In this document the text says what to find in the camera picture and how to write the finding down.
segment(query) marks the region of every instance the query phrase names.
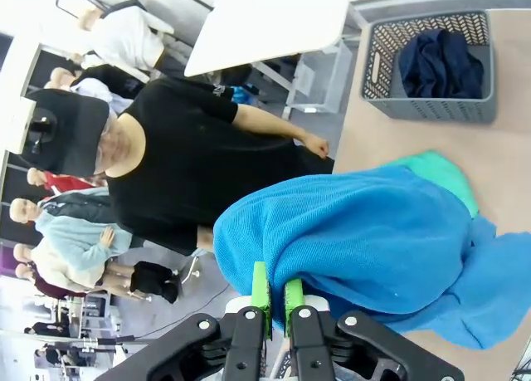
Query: gray plastic basket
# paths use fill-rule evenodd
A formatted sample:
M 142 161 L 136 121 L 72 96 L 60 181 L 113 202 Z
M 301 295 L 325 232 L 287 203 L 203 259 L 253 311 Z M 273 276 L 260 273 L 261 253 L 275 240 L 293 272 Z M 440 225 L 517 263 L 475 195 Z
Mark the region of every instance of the gray plastic basket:
M 469 52 L 483 63 L 483 99 L 424 99 L 407 97 L 397 58 L 419 33 L 435 28 L 461 32 Z M 363 73 L 361 96 L 390 118 L 488 124 L 496 117 L 494 46 L 486 12 L 453 12 L 386 20 L 371 26 L 371 41 Z

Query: maroon clothing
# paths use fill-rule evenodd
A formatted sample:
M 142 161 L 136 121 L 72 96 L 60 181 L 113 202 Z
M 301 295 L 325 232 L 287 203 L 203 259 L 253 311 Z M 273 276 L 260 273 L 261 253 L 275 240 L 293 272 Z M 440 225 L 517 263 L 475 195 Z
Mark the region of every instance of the maroon clothing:
M 45 296 L 55 298 L 57 300 L 64 300 L 67 296 L 86 296 L 82 292 L 74 292 L 70 290 L 65 290 L 52 284 L 46 283 L 46 281 L 35 271 L 35 287 Z

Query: black baseball cap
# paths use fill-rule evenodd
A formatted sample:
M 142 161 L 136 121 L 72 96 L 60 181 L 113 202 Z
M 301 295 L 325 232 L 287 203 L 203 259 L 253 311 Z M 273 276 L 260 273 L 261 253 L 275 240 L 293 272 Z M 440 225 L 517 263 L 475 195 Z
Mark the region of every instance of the black baseball cap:
M 94 175 L 109 105 L 56 89 L 38 90 L 26 97 L 37 104 L 21 157 L 31 166 L 54 174 Z

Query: blue towel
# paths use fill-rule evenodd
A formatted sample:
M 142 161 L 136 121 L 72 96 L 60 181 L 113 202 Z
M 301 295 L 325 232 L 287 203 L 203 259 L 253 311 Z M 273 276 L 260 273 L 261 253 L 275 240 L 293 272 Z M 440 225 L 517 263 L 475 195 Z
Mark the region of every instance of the blue towel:
M 274 318 L 287 281 L 403 333 L 434 330 L 472 349 L 507 339 L 531 306 L 531 236 L 495 238 L 452 193 L 402 166 L 292 179 L 228 208 L 214 227 L 226 279 L 251 293 L 264 261 Z
M 398 64 L 408 97 L 483 97 L 483 65 L 468 52 L 459 32 L 423 32 L 404 46 Z

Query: mannequin hand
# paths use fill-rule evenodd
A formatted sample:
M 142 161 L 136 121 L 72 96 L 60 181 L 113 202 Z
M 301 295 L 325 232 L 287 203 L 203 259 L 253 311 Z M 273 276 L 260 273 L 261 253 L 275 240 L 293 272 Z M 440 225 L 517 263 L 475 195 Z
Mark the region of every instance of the mannequin hand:
M 325 159 L 329 155 L 329 142 L 311 133 L 306 133 L 301 140 L 303 145 L 312 153 Z
M 100 235 L 100 243 L 103 247 L 110 248 L 114 240 L 114 229 L 111 226 L 105 228 Z

